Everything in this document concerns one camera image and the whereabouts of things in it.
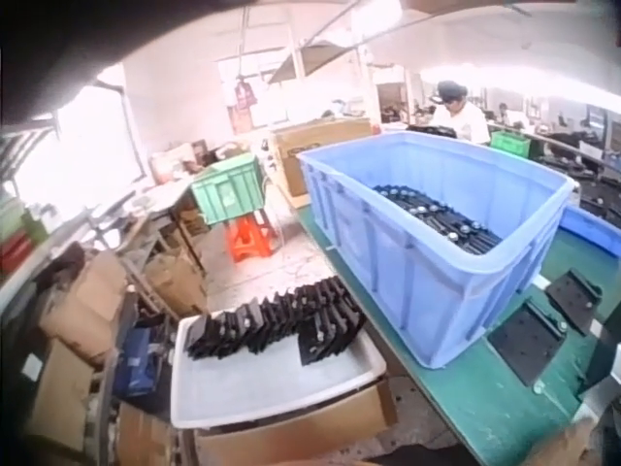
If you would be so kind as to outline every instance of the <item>green crate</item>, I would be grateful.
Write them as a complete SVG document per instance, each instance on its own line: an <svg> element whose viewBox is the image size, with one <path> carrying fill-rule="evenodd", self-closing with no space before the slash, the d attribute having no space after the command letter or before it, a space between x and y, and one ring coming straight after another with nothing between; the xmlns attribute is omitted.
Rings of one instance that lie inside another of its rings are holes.
<svg viewBox="0 0 621 466"><path fill-rule="evenodd" d="M192 183L192 192L205 223L213 225L262 209L262 178L259 161L251 153L216 162L203 170Z"/></svg>
<svg viewBox="0 0 621 466"><path fill-rule="evenodd" d="M518 134L495 131L492 133L492 144L490 146L493 149L502 150L518 157L528 158L531 140Z"/></svg>
<svg viewBox="0 0 621 466"><path fill-rule="evenodd" d="M18 199L7 199L0 205L0 243L9 240L23 227L21 215L24 207Z"/></svg>

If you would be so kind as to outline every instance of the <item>blue container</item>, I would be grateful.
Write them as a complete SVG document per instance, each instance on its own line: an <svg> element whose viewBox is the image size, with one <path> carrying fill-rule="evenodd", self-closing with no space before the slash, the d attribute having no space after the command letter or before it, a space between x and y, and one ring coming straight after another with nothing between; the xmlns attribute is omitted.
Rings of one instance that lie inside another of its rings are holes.
<svg viewBox="0 0 621 466"><path fill-rule="evenodd" d="M413 132L304 152L317 224L413 355L440 368L481 337L539 272L573 183L537 163ZM472 255L372 190L407 185L503 241Z"/></svg>
<svg viewBox="0 0 621 466"><path fill-rule="evenodd" d="M621 230L607 221L574 206L567 206L561 228L621 258Z"/></svg>

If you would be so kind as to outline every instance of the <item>orange plastic stool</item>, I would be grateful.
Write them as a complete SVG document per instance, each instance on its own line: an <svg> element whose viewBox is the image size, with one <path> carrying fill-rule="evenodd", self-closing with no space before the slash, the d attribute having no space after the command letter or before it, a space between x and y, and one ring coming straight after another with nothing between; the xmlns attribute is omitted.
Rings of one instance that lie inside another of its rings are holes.
<svg viewBox="0 0 621 466"><path fill-rule="evenodd" d="M272 255L270 237L276 236L276 233L263 209L260 214L263 223L256 221L254 213L236 218L234 225L226 222L226 243L234 262L240 262L249 255Z"/></svg>

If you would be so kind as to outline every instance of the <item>factory floor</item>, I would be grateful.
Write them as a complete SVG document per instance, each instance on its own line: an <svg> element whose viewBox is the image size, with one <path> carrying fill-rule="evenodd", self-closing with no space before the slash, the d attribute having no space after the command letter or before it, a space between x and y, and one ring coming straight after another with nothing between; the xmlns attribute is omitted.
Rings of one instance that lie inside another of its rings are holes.
<svg viewBox="0 0 621 466"><path fill-rule="evenodd" d="M268 184L266 211L280 238L278 250L269 258L248 258L234 264L225 250L224 229L220 225L202 239L203 262L208 264L208 307L235 308L252 298L273 297L303 284L334 275L288 204L274 186ZM326 456L329 461L359 460L392 451L402 445L422 444L442 448L458 443L440 416L406 375L405 370L375 331L369 333L386 359L389 383L399 422L379 435ZM216 464L207 451L199 451L201 464Z"/></svg>

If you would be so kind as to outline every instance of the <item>shelf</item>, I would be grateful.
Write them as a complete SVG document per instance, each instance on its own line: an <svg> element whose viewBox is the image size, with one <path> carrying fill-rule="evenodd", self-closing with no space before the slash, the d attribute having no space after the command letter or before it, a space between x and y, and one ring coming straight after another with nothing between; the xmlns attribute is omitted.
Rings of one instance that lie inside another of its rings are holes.
<svg viewBox="0 0 621 466"><path fill-rule="evenodd" d="M88 212L84 211L61 225L40 244L2 284L0 284L0 316L22 287L49 261L60 255L69 245L91 229Z"/></svg>

